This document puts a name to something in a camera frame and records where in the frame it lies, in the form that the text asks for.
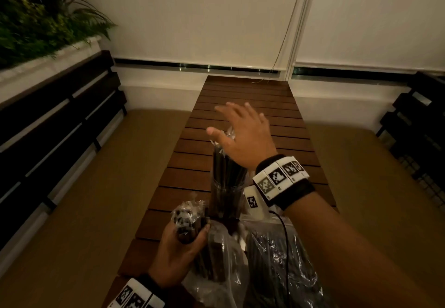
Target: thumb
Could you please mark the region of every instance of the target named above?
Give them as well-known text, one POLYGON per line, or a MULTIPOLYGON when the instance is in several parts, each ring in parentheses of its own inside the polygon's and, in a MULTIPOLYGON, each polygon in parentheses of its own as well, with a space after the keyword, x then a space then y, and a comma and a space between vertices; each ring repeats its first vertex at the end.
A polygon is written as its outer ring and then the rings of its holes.
POLYGON ((225 135, 225 133, 221 130, 218 130, 217 128, 213 128, 209 126, 206 130, 207 134, 210 136, 210 138, 221 144, 221 146, 226 149, 228 146, 230 146, 233 143, 233 139, 229 138, 225 135))
POLYGON ((207 238, 210 231, 210 224, 208 223, 197 235, 196 239, 191 243, 191 251, 196 256, 201 249, 207 244, 207 238))

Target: black bench backrest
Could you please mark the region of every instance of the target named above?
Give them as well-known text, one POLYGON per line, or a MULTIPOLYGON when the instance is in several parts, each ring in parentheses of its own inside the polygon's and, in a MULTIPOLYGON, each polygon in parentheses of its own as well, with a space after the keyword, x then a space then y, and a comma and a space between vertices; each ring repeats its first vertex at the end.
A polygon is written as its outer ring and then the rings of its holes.
POLYGON ((394 112, 387 112, 380 123, 396 139, 396 156, 409 154, 420 165, 421 173, 428 173, 434 182, 445 189, 445 81, 418 72, 408 82, 409 93, 402 93, 393 103, 394 112), (418 93, 431 101, 421 102, 418 93))
POLYGON ((126 113, 113 65, 102 51, 0 104, 0 144, 39 120, 0 153, 0 249, 42 202, 55 208, 48 194, 90 145, 100 149, 96 137, 119 110, 126 113))

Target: cord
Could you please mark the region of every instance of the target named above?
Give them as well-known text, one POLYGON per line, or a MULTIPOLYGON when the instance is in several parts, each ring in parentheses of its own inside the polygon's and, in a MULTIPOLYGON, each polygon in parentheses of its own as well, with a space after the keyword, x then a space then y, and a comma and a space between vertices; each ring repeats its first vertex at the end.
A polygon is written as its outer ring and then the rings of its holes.
POLYGON ((276 65, 276 63, 277 63, 277 61, 278 61, 278 58, 280 57, 281 50, 283 49, 284 41, 286 40, 287 33, 289 32, 289 28, 290 28, 290 26, 291 26, 292 18, 294 17, 294 12, 295 12, 295 7, 296 7, 296 5, 297 5, 297 2, 298 2, 298 0, 295 0, 294 8, 292 9, 291 18, 289 19, 289 23, 287 24, 286 33, 284 34, 283 41, 281 42, 280 50, 278 50, 277 58, 275 59, 275 63, 274 63, 274 65, 272 66, 272 69, 269 71, 269 73, 271 73, 271 72, 275 69, 275 65, 276 65))
POLYGON ((275 214, 278 217, 278 219, 280 219, 281 224, 283 225, 284 228, 284 236, 286 237, 286 296, 287 296, 287 306, 290 307, 291 298, 289 293, 289 239, 287 238, 286 225, 284 224, 283 219, 281 219, 281 216, 278 215, 276 212, 269 211, 269 213, 275 214))

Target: person's left hand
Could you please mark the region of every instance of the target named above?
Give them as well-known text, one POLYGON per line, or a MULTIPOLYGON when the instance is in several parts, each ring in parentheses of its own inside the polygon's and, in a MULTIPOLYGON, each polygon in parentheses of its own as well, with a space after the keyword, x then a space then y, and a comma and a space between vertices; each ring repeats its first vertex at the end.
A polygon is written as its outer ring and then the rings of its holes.
POLYGON ((207 224, 192 243, 184 245, 176 237, 175 224, 171 221, 167 224, 156 257, 148 269, 148 274, 159 287, 168 288, 181 283, 192 261, 207 244, 209 230, 210 224, 207 224))

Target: person's right hand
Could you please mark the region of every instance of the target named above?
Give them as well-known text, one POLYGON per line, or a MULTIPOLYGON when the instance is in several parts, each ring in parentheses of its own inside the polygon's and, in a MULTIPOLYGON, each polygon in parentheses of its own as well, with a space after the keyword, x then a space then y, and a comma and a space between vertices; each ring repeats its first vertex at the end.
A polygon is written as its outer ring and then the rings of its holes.
POLYGON ((249 103, 239 106, 227 102, 225 106, 216 106, 216 111, 225 115, 235 131, 235 139, 227 137, 223 131, 207 128, 212 140, 221 144, 225 152, 236 163, 254 171, 263 160, 277 154, 270 135, 269 121, 264 114, 258 114, 249 103))

